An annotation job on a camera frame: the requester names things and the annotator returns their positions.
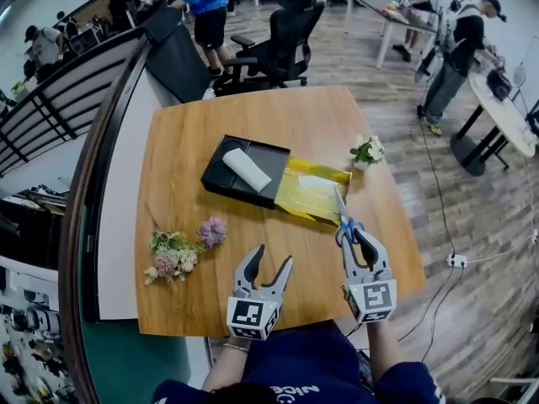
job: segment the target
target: yellow shoe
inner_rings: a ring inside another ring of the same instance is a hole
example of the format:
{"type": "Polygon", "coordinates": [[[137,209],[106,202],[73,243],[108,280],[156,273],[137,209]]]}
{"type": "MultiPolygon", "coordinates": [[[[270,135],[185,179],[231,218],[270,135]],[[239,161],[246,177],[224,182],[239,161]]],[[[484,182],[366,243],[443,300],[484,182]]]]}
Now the yellow shoe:
{"type": "Polygon", "coordinates": [[[424,123],[427,125],[427,127],[430,129],[430,131],[432,133],[434,133],[436,136],[441,136],[441,127],[440,127],[440,125],[432,125],[427,120],[425,120],[424,123]]]}

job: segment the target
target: shorts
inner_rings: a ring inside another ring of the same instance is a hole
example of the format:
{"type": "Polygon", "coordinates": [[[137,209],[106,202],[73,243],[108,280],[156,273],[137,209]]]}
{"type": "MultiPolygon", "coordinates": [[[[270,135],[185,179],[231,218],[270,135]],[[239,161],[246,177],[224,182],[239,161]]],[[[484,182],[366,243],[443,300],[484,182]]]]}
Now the shorts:
{"type": "Polygon", "coordinates": [[[433,12],[427,12],[424,10],[412,8],[412,13],[418,17],[421,21],[428,25],[434,25],[436,14],[433,12]]]}
{"type": "Polygon", "coordinates": [[[195,15],[195,42],[205,50],[219,48],[225,41],[227,7],[195,15]]]}

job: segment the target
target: wooden table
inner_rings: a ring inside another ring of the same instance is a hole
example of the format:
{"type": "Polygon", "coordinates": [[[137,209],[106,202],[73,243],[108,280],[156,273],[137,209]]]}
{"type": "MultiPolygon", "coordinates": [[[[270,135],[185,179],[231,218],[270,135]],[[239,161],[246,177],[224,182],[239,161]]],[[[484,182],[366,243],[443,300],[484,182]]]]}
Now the wooden table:
{"type": "MultiPolygon", "coordinates": [[[[136,220],[136,295],[141,332],[224,336],[235,268],[266,244],[257,284],[269,283],[289,255],[294,268],[277,329],[351,316],[341,286],[344,270],[335,228],[205,191],[200,177],[225,134],[291,149],[292,155],[350,169],[349,149],[370,135],[345,87],[287,88],[213,98],[160,109],[153,116],[136,220]],[[152,217],[164,231],[195,230],[211,215],[227,221],[228,237],[200,257],[185,282],[144,285],[152,265],[152,217]]],[[[412,227],[385,162],[354,170],[350,214],[387,248],[399,296],[424,288],[412,227]]]]}
{"type": "Polygon", "coordinates": [[[481,74],[470,73],[468,81],[478,98],[479,106],[466,124],[457,133],[451,135],[451,151],[462,167],[475,177],[483,175],[485,162],[493,154],[498,155],[507,143],[511,143],[524,157],[533,157],[536,153],[533,142],[535,136],[515,104],[509,98],[504,101],[495,98],[487,86],[486,77],[481,74]],[[476,144],[467,136],[467,132],[483,111],[487,111],[495,126],[476,144]]]}
{"type": "MultiPolygon", "coordinates": [[[[408,21],[408,24],[399,21],[386,12],[384,8],[389,4],[393,3],[392,0],[355,0],[359,4],[362,4],[368,7],[373,12],[376,12],[384,19],[384,24],[382,26],[382,44],[380,46],[380,51],[378,52],[378,57],[376,58],[376,69],[382,69],[384,60],[386,59],[387,49],[391,43],[391,37],[395,27],[406,28],[420,33],[426,33],[430,36],[429,40],[424,45],[425,50],[432,48],[432,45],[435,40],[436,28],[432,25],[424,23],[421,19],[414,15],[414,12],[410,8],[401,9],[399,12],[404,16],[408,21]]],[[[350,31],[350,17],[352,14],[352,8],[354,7],[354,0],[348,0],[348,5],[346,8],[346,19],[345,19],[345,31],[348,33],[350,31]]]]}

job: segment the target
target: white roll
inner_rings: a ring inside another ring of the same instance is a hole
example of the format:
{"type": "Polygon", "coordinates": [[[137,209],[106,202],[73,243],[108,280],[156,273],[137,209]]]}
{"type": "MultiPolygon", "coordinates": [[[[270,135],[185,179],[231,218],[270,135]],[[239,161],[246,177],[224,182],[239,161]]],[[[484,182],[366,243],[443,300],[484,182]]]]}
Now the white roll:
{"type": "Polygon", "coordinates": [[[257,193],[271,182],[271,178],[239,148],[226,153],[222,161],[257,193]]]}

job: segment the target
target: blue scissors handle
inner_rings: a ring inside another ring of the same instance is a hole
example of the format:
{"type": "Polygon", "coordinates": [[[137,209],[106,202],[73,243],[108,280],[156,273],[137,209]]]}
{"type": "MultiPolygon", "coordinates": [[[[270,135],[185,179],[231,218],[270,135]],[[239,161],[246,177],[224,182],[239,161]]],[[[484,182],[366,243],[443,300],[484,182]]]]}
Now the blue scissors handle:
{"type": "Polygon", "coordinates": [[[360,221],[355,221],[351,217],[348,223],[344,223],[343,221],[341,221],[339,229],[337,230],[337,233],[335,233],[335,242],[337,242],[337,245],[339,247],[342,247],[344,235],[348,236],[348,239],[352,244],[359,245],[360,241],[358,240],[354,232],[354,229],[357,227],[359,227],[362,231],[365,230],[363,223],[361,223],[360,221]]]}

